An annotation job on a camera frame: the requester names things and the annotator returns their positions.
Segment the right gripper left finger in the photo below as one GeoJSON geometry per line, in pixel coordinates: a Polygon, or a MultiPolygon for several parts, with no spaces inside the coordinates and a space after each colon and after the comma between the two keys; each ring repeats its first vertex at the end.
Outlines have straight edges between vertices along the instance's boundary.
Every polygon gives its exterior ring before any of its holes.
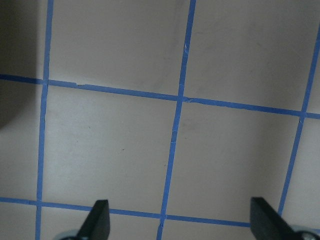
{"type": "Polygon", "coordinates": [[[109,202],[97,200],[81,228],[77,240],[107,240],[111,231],[109,202]]]}

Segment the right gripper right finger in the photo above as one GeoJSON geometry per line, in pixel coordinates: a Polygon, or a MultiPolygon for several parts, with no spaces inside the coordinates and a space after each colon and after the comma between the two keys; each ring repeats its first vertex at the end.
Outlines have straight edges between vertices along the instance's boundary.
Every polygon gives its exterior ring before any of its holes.
{"type": "Polygon", "coordinates": [[[256,240],[296,240],[295,231],[263,197],[250,199],[250,230],[256,240]]]}

